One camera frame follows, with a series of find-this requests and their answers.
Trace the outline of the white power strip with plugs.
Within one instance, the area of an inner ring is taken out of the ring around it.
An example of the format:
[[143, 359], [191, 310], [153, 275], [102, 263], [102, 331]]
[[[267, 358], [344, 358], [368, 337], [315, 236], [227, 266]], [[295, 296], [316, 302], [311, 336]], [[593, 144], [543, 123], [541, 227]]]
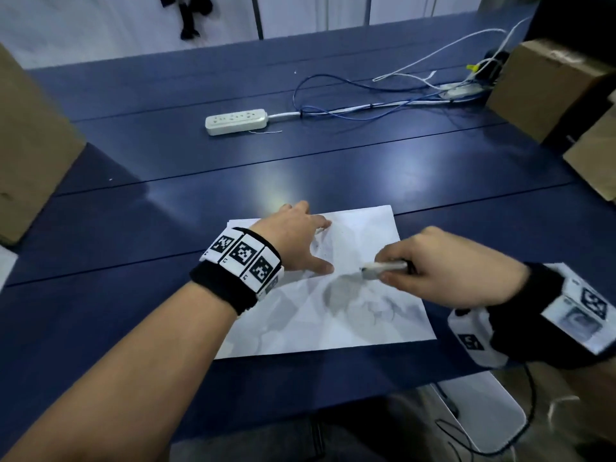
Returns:
[[481, 95], [486, 91], [484, 85], [478, 82], [456, 82], [440, 86], [438, 97], [442, 100], [462, 100]]

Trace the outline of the brown cardboard box with label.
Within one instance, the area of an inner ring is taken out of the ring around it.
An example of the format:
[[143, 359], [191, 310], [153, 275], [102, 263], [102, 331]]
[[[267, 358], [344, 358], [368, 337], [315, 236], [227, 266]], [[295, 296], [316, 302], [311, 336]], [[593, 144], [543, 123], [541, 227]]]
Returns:
[[537, 143], [544, 143], [566, 112], [616, 66], [548, 39], [519, 44], [487, 100], [487, 108]]

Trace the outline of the black plug adapter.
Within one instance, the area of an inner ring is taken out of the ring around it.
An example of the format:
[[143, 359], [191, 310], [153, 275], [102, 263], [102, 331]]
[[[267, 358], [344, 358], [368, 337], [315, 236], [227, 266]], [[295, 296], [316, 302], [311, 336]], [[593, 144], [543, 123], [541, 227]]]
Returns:
[[497, 77], [506, 61], [510, 56], [510, 52], [507, 50], [500, 51], [497, 53], [496, 50], [489, 50], [484, 57], [484, 64], [481, 67], [481, 71], [478, 71], [478, 76], [495, 78]]

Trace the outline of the plain brown cardboard box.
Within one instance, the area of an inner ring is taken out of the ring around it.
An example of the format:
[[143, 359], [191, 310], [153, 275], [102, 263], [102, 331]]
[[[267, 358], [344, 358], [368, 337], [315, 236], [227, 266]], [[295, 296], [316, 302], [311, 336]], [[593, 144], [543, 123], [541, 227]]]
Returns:
[[616, 104], [565, 152], [563, 158], [605, 201], [616, 204]]

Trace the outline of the black hanging object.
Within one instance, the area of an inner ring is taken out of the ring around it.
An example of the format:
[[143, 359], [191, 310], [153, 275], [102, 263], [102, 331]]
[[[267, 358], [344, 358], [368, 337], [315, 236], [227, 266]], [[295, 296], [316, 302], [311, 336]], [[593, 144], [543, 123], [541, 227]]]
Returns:
[[182, 29], [180, 38], [183, 41], [193, 40], [200, 37], [195, 27], [194, 14], [208, 16], [213, 11], [212, 0], [159, 0], [163, 8], [177, 5], [181, 15]]

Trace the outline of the white chair seat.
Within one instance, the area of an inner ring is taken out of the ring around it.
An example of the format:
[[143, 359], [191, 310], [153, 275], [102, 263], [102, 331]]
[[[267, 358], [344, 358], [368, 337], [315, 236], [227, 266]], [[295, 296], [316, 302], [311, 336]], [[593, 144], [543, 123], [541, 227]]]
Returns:
[[429, 386], [436, 427], [473, 455], [509, 451], [527, 428], [527, 415], [492, 372], [478, 372]]

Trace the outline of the large brown cardboard box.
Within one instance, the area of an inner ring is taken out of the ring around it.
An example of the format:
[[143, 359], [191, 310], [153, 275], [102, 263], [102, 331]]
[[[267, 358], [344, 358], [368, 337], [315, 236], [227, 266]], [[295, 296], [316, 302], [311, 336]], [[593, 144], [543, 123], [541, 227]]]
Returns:
[[28, 231], [86, 140], [0, 44], [0, 243]]

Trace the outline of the person's right hand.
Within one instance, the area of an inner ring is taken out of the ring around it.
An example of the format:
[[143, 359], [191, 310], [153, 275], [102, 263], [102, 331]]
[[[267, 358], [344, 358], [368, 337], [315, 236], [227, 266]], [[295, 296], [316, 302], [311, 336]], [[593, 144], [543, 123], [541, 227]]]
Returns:
[[452, 309], [505, 303], [530, 276], [526, 264], [436, 226], [385, 246], [374, 260], [412, 262], [414, 274], [426, 279], [419, 298]]

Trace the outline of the black wristband with marker tiles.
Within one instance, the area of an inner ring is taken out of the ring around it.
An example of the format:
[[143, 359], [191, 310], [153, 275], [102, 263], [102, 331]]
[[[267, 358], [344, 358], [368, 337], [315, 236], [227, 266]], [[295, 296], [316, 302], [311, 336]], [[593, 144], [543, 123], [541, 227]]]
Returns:
[[241, 316], [262, 301], [284, 274], [271, 243], [248, 228], [227, 227], [201, 255], [190, 279]]

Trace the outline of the white marker pen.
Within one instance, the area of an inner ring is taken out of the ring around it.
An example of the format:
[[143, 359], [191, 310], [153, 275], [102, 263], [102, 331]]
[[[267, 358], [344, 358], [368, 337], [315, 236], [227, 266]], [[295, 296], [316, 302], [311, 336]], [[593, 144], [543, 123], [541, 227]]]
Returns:
[[360, 268], [360, 274], [365, 280], [379, 279], [384, 272], [403, 271], [406, 274], [414, 274], [415, 266], [408, 261], [371, 262]]

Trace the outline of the person's left hand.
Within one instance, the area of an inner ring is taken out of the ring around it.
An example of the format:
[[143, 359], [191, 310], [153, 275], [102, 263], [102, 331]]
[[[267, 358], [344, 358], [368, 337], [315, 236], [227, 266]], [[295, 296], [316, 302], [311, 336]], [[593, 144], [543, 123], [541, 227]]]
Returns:
[[273, 215], [260, 219], [250, 230], [268, 241], [279, 253], [286, 271], [302, 271], [303, 255], [311, 252], [314, 236], [327, 229], [331, 221], [324, 216], [310, 214], [307, 201], [288, 203]]

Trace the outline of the white flat object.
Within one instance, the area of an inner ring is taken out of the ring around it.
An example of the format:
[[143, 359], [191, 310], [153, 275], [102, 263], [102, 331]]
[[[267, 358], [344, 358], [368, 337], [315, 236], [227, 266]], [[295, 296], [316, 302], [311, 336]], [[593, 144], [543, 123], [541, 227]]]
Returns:
[[0, 244], [0, 292], [11, 275], [19, 256], [12, 250]]

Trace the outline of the person's left forearm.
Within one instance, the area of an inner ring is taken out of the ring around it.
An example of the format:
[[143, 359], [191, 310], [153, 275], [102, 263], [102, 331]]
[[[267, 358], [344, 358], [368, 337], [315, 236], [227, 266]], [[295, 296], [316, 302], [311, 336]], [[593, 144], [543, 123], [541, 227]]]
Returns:
[[64, 392], [0, 462], [155, 462], [237, 318], [209, 290], [184, 285]]

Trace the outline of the white paper sheet with drawing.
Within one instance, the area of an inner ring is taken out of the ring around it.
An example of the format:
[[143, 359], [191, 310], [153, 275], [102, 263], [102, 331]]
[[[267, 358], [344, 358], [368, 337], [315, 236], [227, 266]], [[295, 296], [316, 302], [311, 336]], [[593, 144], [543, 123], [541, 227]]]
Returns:
[[244, 312], [215, 359], [435, 340], [423, 302], [360, 268], [400, 240], [391, 206], [324, 214], [331, 226], [315, 235], [311, 253], [335, 271], [285, 273], [255, 307]]

